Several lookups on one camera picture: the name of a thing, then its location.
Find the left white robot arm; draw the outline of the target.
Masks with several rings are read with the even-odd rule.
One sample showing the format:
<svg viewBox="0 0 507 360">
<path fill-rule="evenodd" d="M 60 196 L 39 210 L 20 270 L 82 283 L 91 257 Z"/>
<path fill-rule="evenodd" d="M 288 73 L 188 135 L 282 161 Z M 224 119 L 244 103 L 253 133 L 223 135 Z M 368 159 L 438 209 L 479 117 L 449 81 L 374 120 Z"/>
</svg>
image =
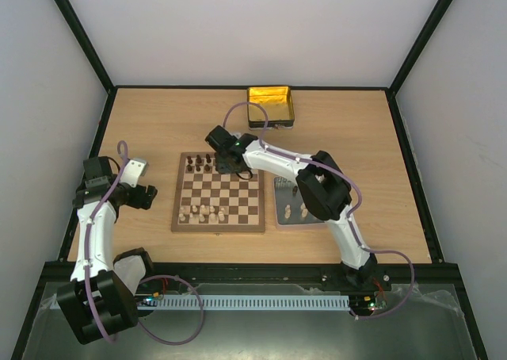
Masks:
<svg viewBox="0 0 507 360">
<path fill-rule="evenodd" d="M 78 257 L 56 300 L 76 339 L 88 344 L 115 339 L 139 321 L 135 292 L 153 262 L 142 247 L 114 255 L 112 236 L 122 206 L 148 210 L 158 191 L 139 184 L 148 168 L 144 159 L 125 159 L 116 173 L 107 156 L 87 159 L 83 166 L 84 184 L 73 200 Z"/>
</svg>

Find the wooden chess board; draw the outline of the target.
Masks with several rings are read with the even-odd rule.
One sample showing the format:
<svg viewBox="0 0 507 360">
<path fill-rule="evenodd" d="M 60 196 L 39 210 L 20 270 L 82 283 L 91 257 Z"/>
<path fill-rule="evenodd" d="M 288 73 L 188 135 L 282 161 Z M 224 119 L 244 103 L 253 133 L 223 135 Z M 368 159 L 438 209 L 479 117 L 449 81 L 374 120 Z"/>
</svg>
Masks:
<svg viewBox="0 0 507 360">
<path fill-rule="evenodd" d="M 171 231 L 264 233 L 264 173 L 221 174 L 215 168 L 213 153 L 181 153 Z"/>
</svg>

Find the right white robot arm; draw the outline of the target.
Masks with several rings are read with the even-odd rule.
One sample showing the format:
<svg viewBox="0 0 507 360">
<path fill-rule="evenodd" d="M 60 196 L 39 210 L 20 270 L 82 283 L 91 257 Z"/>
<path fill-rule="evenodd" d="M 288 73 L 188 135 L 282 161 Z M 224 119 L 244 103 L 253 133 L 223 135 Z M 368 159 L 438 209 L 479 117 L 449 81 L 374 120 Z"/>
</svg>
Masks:
<svg viewBox="0 0 507 360">
<path fill-rule="evenodd" d="M 233 135 L 219 125 L 205 141 L 215 151 L 220 173 L 263 170 L 294 182 L 308 212 L 325 222 L 331 231 L 341 253 L 347 284 L 361 290 L 372 282 L 377 260 L 364 243 L 353 216 L 351 181 L 329 153 L 304 155 L 287 151 L 249 133 Z"/>
</svg>

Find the gold tin box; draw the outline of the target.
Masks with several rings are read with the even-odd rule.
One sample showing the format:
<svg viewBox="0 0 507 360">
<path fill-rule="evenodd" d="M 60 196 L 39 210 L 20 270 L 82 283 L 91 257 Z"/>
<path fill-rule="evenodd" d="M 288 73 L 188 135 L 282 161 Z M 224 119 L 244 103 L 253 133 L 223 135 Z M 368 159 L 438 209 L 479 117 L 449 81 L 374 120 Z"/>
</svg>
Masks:
<svg viewBox="0 0 507 360">
<path fill-rule="evenodd" d="M 263 108 L 268 116 L 268 128 L 290 129 L 295 123 L 292 91 L 289 86 L 251 86 L 247 89 L 247 116 L 249 129 L 263 129 L 265 116 L 255 104 Z"/>
</svg>

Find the silver metal tray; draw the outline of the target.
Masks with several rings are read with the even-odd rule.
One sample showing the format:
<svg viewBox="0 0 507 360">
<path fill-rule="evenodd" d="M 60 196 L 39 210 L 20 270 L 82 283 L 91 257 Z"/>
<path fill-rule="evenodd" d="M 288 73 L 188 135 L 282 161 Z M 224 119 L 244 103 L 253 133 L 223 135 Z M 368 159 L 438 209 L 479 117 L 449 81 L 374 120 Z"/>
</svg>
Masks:
<svg viewBox="0 0 507 360">
<path fill-rule="evenodd" d="M 295 197 L 292 196 L 292 189 L 297 186 L 295 182 L 291 182 L 286 178 L 276 176 L 273 179 L 273 194 L 274 194 L 274 206 L 276 225 L 280 229 L 294 228 L 304 229 L 307 227 L 324 227 L 323 221 L 317 219 L 311 213 L 308 217 L 303 220 L 301 218 L 301 204 L 303 199 L 298 187 L 298 193 Z M 292 214 L 288 220 L 284 219 L 284 210 L 286 205 L 290 205 L 292 208 Z"/>
</svg>

